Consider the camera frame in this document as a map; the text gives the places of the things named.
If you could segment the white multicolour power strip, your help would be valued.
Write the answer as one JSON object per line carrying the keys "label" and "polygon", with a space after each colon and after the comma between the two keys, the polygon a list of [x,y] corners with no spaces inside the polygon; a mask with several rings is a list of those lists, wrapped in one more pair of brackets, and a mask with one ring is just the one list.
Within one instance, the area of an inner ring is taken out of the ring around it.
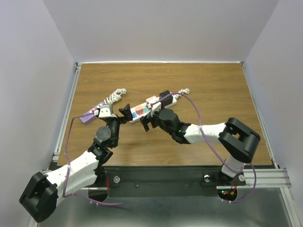
{"label": "white multicolour power strip", "polygon": [[[137,105],[135,107],[132,107],[131,113],[132,113],[133,119],[130,121],[130,124],[138,122],[141,117],[146,116],[150,112],[150,109],[148,109],[148,107],[147,107],[147,103],[149,102],[150,99],[152,101],[158,101],[160,98],[159,98],[159,96],[151,96],[151,97],[147,98],[144,103]],[[177,95],[173,95],[172,100],[168,101],[168,104],[165,106],[165,108],[169,108],[169,107],[175,105],[177,103],[177,99],[178,99]]]}

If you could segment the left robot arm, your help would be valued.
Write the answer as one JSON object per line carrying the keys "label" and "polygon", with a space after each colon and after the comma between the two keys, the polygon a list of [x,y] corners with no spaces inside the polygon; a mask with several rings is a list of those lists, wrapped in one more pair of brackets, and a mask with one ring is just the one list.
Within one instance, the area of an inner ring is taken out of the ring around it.
{"label": "left robot arm", "polygon": [[92,110],[91,114],[106,125],[97,130],[91,146],[73,161],[66,155],[66,165],[46,174],[37,172],[30,178],[19,203],[37,223],[49,218],[64,199],[78,196],[80,189],[105,182],[103,165],[112,157],[111,149],[118,146],[120,125],[133,119],[129,104],[119,112],[122,116],[113,112],[112,105]]}

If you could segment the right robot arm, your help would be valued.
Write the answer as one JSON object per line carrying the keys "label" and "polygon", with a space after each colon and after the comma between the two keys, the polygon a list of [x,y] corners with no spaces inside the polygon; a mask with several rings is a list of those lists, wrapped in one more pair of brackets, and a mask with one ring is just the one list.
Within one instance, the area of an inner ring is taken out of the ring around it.
{"label": "right robot arm", "polygon": [[236,118],[229,118],[227,122],[214,125],[195,125],[180,121],[178,115],[170,109],[161,109],[140,118],[145,131],[161,128],[179,144],[207,143],[214,150],[213,143],[222,144],[230,156],[224,160],[217,152],[215,155],[222,161],[218,180],[222,184],[229,184],[236,174],[242,172],[244,164],[252,162],[260,135]]}

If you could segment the small pink plug adapter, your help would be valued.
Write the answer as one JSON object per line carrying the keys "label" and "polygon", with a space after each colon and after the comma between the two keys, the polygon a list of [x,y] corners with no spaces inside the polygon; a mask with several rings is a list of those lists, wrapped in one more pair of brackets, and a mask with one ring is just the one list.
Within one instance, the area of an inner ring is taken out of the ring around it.
{"label": "small pink plug adapter", "polygon": [[138,105],[135,107],[135,112],[137,115],[142,115],[144,114],[144,107],[142,105]]}

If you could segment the black cube socket adapter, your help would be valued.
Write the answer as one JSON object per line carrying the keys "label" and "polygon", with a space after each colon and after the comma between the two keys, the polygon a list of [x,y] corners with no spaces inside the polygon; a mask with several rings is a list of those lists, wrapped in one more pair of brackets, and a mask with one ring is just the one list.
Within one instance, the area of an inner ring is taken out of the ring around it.
{"label": "black cube socket adapter", "polygon": [[161,100],[160,103],[163,108],[173,103],[173,96],[169,96],[170,93],[171,92],[169,90],[166,90],[159,94],[159,99]]}

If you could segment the pink cube socket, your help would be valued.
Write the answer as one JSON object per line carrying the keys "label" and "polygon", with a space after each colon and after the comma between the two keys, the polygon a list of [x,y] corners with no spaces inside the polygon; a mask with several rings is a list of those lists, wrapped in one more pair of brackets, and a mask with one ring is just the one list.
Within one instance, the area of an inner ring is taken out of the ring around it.
{"label": "pink cube socket", "polygon": [[156,103],[158,101],[158,98],[156,96],[152,96],[146,99],[146,103],[147,104],[153,104]]}

